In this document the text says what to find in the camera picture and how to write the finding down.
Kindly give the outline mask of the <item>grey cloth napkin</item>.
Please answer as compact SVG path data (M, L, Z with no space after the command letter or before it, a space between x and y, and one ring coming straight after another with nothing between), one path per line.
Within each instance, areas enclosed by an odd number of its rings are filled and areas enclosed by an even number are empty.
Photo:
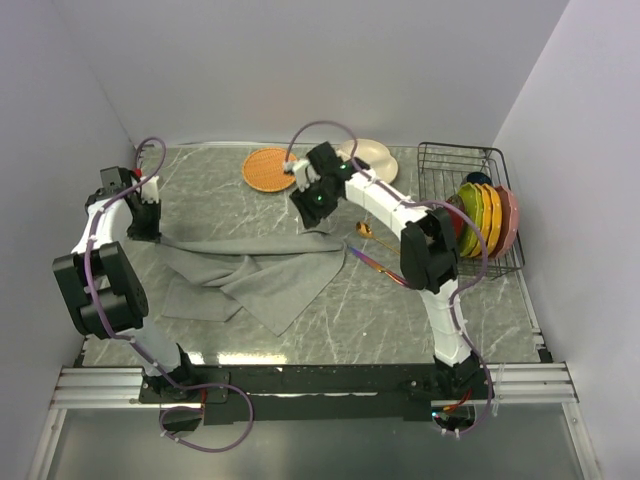
M163 315L226 322L241 310L282 335L343 267L343 240L320 231L216 241L164 238L172 278Z

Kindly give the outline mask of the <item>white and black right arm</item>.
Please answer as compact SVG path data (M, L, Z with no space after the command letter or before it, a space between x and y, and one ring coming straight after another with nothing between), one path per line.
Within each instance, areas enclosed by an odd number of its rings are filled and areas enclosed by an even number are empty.
M466 332L459 305L460 253L449 206L413 202L365 162L342 160L327 142L302 159L286 160L283 170L295 179L290 199L305 228L317 226L344 199L392 231L400 242L401 276L420 295L432 329L436 373L431 383L444 398L467 392L491 396L490 373Z

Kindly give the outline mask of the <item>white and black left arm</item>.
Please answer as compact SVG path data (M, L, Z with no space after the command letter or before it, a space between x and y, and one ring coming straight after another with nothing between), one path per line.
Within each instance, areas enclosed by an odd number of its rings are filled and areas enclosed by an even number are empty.
M128 345L143 366L143 380L168 401L194 398L198 377L188 355L148 318L149 303L122 242L161 240L156 176L111 167L85 204L87 224L72 251L52 270L76 330Z

